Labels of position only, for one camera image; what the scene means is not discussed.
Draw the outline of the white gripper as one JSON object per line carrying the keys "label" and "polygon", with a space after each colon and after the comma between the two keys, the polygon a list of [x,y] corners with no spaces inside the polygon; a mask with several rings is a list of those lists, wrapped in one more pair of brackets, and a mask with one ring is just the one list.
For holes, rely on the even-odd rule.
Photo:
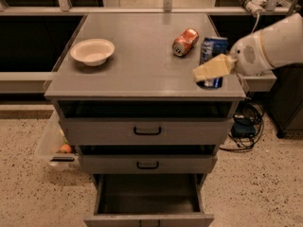
{"label": "white gripper", "polygon": [[261,30],[236,41],[230,49],[230,55],[220,54],[193,70],[196,82],[228,76],[235,68],[244,76],[255,76],[273,70],[262,41]]}

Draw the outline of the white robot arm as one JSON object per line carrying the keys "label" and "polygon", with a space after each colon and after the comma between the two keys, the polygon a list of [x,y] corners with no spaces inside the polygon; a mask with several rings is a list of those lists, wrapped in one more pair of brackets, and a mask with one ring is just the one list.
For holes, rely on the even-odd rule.
{"label": "white robot arm", "polygon": [[254,76],[303,62],[303,18],[295,13],[237,40],[227,55],[220,54],[193,70],[196,82],[232,72]]}

